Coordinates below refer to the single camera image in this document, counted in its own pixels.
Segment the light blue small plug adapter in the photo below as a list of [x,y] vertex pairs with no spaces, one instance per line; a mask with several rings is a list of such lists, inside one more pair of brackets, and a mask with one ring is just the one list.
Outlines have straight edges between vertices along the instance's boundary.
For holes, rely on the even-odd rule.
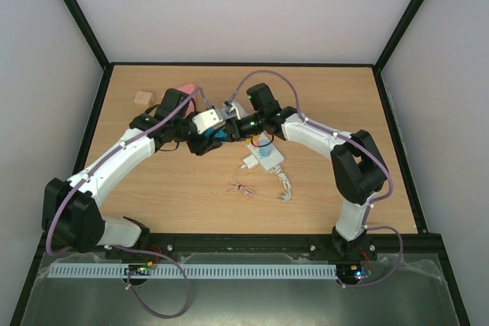
[[257,152],[260,157],[265,158],[271,155],[273,148],[272,142],[268,141],[267,143],[259,144],[257,147]]

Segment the white USB charger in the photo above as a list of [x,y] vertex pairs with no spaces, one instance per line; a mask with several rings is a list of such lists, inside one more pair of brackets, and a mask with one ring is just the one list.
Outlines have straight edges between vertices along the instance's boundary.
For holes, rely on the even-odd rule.
[[242,160],[242,162],[243,162],[242,167],[247,169],[253,169],[259,165],[258,159],[253,154],[249,155],[248,157],[245,157]]

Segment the beige cube socket adapter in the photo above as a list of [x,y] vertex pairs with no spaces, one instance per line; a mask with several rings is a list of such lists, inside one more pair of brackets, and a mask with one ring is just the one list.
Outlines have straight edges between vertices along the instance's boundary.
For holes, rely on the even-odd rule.
[[137,91],[133,98],[133,103],[138,106],[149,108],[154,104],[155,97],[153,92]]

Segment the white power strip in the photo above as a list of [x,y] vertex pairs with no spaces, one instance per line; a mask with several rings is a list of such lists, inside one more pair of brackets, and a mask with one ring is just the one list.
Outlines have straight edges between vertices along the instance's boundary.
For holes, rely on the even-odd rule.
[[[224,104],[221,108],[221,113],[226,118],[245,118],[248,116],[246,110],[238,102],[232,102],[229,106]],[[270,142],[265,133],[261,133],[258,137],[248,138],[244,145],[266,172],[271,172],[275,166],[280,165],[284,161],[284,156]]]

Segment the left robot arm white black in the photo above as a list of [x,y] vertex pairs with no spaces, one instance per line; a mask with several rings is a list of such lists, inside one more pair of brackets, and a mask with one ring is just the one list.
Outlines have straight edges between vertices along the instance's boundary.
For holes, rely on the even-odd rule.
[[41,227],[51,256],[68,250],[86,253],[97,246],[133,247],[138,243],[144,225],[131,218],[102,217],[102,204],[138,164],[164,144],[185,142],[197,156],[220,147],[215,133],[225,123],[222,112],[212,106],[188,112],[193,99],[193,94],[168,89],[161,103],[134,118],[119,140],[95,162],[66,180],[48,182]]

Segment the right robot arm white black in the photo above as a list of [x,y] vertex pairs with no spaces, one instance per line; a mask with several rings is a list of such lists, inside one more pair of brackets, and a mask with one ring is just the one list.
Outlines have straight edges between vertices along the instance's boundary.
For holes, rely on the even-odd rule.
[[300,144],[330,160],[336,188],[343,198],[342,210],[332,229],[332,246],[344,259],[360,249],[372,205],[384,184],[393,182],[373,137],[364,130],[338,131],[313,121],[298,106],[281,107],[270,88],[257,84],[247,90],[254,113],[246,115],[234,99],[224,102],[226,137],[230,141],[252,138],[263,132]]

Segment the blue socket adapter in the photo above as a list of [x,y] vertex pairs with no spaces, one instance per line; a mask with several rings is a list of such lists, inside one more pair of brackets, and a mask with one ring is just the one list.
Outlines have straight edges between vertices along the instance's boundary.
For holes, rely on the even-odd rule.
[[227,133],[223,127],[216,129],[209,129],[205,132],[204,137],[206,140],[226,141]]

